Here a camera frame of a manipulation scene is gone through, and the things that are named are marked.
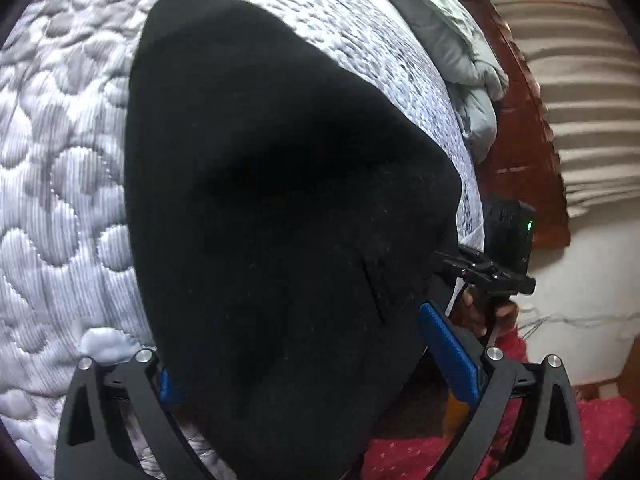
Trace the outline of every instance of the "blue gripper pad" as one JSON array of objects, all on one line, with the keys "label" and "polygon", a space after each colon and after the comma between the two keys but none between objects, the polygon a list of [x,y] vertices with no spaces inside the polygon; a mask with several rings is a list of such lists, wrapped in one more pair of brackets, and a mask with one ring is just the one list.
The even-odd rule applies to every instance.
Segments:
[{"label": "blue gripper pad", "polygon": [[451,331],[450,322],[425,303],[418,311],[420,334],[457,400],[471,408],[480,401],[478,369]]}]

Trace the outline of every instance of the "wooden furniture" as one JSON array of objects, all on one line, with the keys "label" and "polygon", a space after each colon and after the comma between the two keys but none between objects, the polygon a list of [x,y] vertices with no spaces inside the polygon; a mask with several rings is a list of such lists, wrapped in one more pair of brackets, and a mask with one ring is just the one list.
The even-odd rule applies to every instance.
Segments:
[{"label": "wooden furniture", "polygon": [[496,109],[495,143],[476,166],[480,195],[494,193],[532,205],[536,208],[533,248],[565,247],[571,238],[564,184],[540,86],[491,1],[459,1],[476,20],[509,76],[509,89]]}]

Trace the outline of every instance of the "person's hand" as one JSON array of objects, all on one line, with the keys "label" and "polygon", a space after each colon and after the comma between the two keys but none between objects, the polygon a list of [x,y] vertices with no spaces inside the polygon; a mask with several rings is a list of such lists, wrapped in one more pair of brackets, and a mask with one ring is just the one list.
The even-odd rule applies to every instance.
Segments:
[{"label": "person's hand", "polygon": [[[449,319],[453,324],[470,330],[476,337],[482,337],[486,335],[486,321],[484,319],[484,313],[476,307],[474,294],[475,291],[473,288],[471,286],[467,287],[453,304]],[[516,326],[517,317],[518,305],[515,302],[505,300],[501,303],[495,311],[495,323],[498,327],[498,336],[513,330]]]}]

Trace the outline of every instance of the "white quilt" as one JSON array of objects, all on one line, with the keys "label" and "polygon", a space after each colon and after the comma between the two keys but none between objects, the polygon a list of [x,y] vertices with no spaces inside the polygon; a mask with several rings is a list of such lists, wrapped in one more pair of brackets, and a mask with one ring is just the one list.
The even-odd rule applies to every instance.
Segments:
[{"label": "white quilt", "polygon": [[[79,358],[118,362],[153,345],[123,166],[129,70],[155,1],[33,0],[0,51],[0,418],[47,479]],[[481,246],[474,170],[446,88],[388,1],[247,1],[375,84],[443,147],[463,180],[459,238]],[[218,478],[233,478],[187,431]],[[134,445],[157,476],[143,439]]]}]

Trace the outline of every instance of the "wire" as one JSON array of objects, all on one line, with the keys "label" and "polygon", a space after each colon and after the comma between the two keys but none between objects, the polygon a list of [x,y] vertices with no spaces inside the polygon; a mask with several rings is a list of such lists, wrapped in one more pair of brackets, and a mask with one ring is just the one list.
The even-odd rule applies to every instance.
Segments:
[{"label": "wire", "polygon": [[535,307],[521,308],[520,312],[524,314],[534,313],[536,315],[534,319],[529,319],[519,324],[518,332],[524,331],[523,333],[521,333],[521,337],[523,339],[528,339],[529,337],[531,337],[531,335],[544,323],[565,323],[576,328],[594,328],[603,324],[620,323],[640,319],[640,312],[582,317],[568,317],[562,314],[549,314],[548,316],[541,316],[540,311]]}]

